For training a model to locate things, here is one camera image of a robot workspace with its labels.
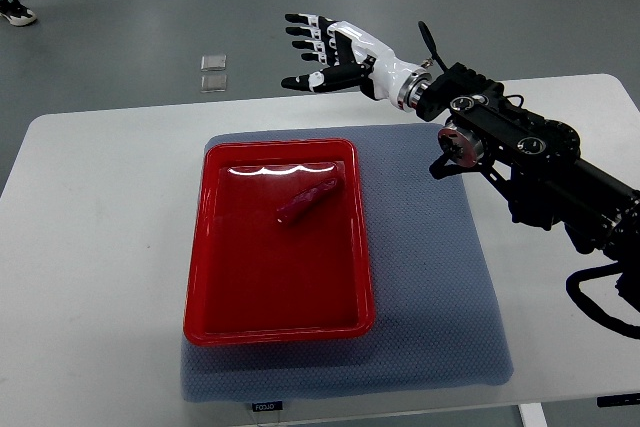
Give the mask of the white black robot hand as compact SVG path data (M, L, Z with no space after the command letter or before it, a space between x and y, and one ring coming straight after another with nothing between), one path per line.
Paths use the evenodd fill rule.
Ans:
M431 84L431 74L424 67L405 62L384 42L346 22L305 13L287 13L285 20L300 25L286 27L295 37L326 40L294 40L299 50L332 51L304 52L305 61L331 64L310 74L286 77L281 81L285 89L327 93L363 85L366 95L374 100L387 99L400 110L414 109L419 94ZM329 26L326 29L309 26Z

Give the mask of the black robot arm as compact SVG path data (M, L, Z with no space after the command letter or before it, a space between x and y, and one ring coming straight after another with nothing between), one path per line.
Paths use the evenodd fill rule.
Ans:
M571 274L567 293L597 324L638 337L637 326L608 314L582 285L615 276L619 296L638 305L639 193L585 161L574 128L527 110L523 97L506 94L500 82L460 63L444 64L426 25L420 33L429 55L414 64L346 21L289 13L286 22L293 46L320 69L283 79L284 88L326 93L355 87L423 121L445 115L442 152L431 175L480 173L506 200L514 222L543 230L562 224L579 253L602 252L608 264Z

